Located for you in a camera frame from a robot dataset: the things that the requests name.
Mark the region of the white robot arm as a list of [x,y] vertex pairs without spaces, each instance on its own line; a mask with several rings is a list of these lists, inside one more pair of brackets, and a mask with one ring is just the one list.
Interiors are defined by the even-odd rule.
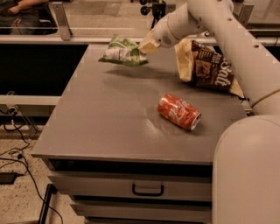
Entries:
[[203,31],[215,38],[253,112],[216,144],[212,224],[280,224],[280,62],[234,17],[231,0],[186,0],[140,50],[171,47]]

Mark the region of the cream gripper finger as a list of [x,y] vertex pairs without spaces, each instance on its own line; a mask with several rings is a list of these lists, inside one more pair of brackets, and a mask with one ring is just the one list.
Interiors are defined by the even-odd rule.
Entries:
[[154,30],[149,31],[145,38],[140,42],[138,50],[143,54],[156,53],[160,43],[154,36]]

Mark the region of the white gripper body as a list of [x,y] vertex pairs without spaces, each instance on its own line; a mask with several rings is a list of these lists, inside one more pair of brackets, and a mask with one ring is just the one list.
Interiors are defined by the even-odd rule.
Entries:
[[156,44],[156,47],[170,48],[188,36],[205,31],[206,29],[193,17],[188,10],[188,4],[185,3],[157,22],[150,32],[150,40]]

